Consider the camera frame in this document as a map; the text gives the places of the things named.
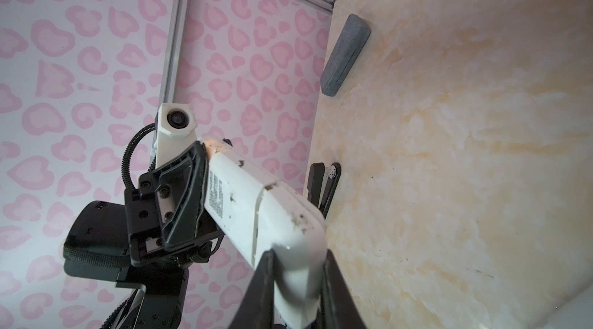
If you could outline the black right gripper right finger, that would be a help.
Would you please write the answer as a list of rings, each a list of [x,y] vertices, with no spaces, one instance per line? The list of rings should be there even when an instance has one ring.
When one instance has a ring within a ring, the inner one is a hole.
[[[321,327],[366,328],[331,250],[322,270]]]

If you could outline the white remote control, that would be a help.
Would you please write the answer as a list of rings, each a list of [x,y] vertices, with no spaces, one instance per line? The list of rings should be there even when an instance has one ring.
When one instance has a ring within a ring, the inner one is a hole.
[[[322,267],[327,257],[324,217],[307,201],[260,165],[227,143],[201,137],[208,155],[205,210],[256,267],[273,250],[274,304],[291,328],[305,328],[316,316]]]

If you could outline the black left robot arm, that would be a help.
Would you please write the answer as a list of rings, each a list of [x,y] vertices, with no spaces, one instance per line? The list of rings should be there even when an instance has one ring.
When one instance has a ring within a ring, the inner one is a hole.
[[[114,282],[131,296],[104,328],[176,328],[181,324],[189,267],[206,264],[224,237],[205,210],[208,154],[195,141],[143,174],[122,205],[88,204],[63,247],[67,275]]]

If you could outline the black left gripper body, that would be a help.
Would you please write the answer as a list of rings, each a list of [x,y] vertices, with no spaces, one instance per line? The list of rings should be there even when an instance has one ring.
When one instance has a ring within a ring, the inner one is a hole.
[[[199,238],[181,250],[167,252],[163,247],[162,221],[166,210],[172,210],[172,202],[166,201],[159,208],[159,199],[168,197],[168,190],[156,191],[157,182],[152,172],[143,174],[136,189],[125,191],[128,241],[131,264],[143,267],[148,264],[164,268],[186,268],[190,264],[206,264],[222,244],[222,230],[210,214],[205,211],[201,217]]]

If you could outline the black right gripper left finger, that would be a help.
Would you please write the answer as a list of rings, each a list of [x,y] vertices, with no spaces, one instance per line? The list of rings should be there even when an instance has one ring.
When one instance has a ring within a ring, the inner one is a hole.
[[[274,262],[273,250],[268,250],[261,256],[229,328],[274,327]]]

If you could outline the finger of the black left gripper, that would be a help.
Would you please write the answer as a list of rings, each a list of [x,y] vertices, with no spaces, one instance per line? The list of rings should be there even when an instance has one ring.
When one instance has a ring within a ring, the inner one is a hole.
[[[189,247],[199,238],[207,188],[208,155],[205,145],[194,141],[182,154],[152,172],[159,195],[168,190],[168,197],[159,199],[159,208],[171,201],[162,221],[163,247],[174,252]]]

